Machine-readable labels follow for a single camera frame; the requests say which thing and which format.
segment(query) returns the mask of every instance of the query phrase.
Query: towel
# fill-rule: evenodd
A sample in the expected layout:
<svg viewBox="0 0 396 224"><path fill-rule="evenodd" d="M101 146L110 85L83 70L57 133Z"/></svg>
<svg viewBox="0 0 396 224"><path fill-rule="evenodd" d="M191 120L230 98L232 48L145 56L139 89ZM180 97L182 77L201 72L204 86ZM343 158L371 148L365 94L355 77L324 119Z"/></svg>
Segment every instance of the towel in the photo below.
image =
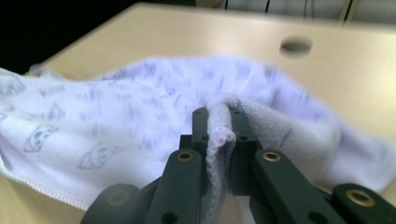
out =
<svg viewBox="0 0 396 224"><path fill-rule="evenodd" d="M0 173L86 210L106 187L143 188L161 176L191 114L206 106L208 194L216 222L235 135L229 107L247 114L264 148L281 150L314 185L380 191L396 176L396 146L351 127L272 64L235 55L149 58L96 79L0 70Z"/></svg>

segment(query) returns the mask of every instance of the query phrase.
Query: cloth fold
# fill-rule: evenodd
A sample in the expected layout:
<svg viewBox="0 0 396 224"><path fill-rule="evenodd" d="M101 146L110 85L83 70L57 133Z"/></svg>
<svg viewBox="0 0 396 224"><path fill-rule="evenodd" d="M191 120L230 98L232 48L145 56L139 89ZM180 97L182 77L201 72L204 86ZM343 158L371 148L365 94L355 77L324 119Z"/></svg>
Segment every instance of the cloth fold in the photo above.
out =
<svg viewBox="0 0 396 224"><path fill-rule="evenodd" d="M375 191L396 176L396 146L350 127L277 67L233 55L151 58L73 81L0 70L0 172L87 209L106 187L139 188L162 174L192 112L209 111L209 194L217 219L234 134L228 107L247 114L265 148L282 150L314 184Z"/></svg>

